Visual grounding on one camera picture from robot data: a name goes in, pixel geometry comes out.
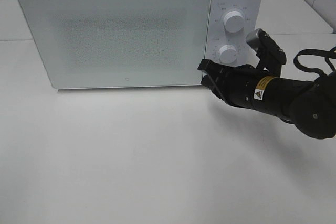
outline white knob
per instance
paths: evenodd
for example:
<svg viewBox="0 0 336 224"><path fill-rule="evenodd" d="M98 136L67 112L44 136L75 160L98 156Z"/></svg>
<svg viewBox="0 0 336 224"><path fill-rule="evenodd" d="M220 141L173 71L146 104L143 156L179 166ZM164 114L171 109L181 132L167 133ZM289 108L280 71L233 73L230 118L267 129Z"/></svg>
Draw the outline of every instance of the white knob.
<svg viewBox="0 0 336 224"><path fill-rule="evenodd" d="M230 64L234 62L237 59L237 56L238 50L233 45L225 45L218 50L219 60L224 64Z"/></svg>
<svg viewBox="0 0 336 224"><path fill-rule="evenodd" d="M224 27L230 33L236 33L244 27L244 14L239 10L232 10L224 18Z"/></svg>

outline warning label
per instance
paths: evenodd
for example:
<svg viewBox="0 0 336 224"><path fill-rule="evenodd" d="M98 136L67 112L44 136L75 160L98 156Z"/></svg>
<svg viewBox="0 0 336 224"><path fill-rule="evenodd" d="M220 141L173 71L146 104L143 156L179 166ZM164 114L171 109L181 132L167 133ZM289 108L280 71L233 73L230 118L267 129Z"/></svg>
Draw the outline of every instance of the warning label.
<svg viewBox="0 0 336 224"><path fill-rule="evenodd" d="M255 89L253 98L257 100L262 100L264 95L264 91L262 89Z"/></svg>
<svg viewBox="0 0 336 224"><path fill-rule="evenodd" d="M264 97L264 91L266 86L270 83L271 80L277 78L275 76L265 76L257 84L256 89L254 90L253 98L257 100L262 100Z"/></svg>

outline white tabletop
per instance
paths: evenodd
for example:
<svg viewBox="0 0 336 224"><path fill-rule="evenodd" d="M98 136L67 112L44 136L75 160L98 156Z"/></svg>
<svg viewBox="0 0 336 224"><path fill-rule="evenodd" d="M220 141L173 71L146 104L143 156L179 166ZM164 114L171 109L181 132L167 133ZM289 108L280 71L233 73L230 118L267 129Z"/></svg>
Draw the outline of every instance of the white tabletop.
<svg viewBox="0 0 336 224"><path fill-rule="evenodd" d="M256 27L269 34L332 33L304 0L262 0ZM17 0L0 0L0 40L32 39Z"/></svg>
<svg viewBox="0 0 336 224"><path fill-rule="evenodd" d="M298 50L336 45L273 38L298 79ZM0 223L335 223L335 139L202 87L57 92L33 41L0 52Z"/></svg>

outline microwave oven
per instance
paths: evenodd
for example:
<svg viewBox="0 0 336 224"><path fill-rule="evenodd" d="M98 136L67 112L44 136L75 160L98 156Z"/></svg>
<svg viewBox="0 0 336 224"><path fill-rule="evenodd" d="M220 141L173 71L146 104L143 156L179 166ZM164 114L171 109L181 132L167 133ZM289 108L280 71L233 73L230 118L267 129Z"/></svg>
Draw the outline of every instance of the microwave oven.
<svg viewBox="0 0 336 224"><path fill-rule="evenodd" d="M18 0L56 89L198 85L246 60L261 0Z"/></svg>

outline microwave glass window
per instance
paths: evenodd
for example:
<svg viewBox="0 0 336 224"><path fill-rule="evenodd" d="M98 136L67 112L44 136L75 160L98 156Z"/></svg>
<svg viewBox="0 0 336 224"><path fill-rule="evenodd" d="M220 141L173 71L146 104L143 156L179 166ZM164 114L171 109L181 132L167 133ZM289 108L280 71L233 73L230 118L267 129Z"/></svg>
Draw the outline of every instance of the microwave glass window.
<svg viewBox="0 0 336 224"><path fill-rule="evenodd" d="M210 0L21 4L55 88L170 86L202 78L197 66Z"/></svg>

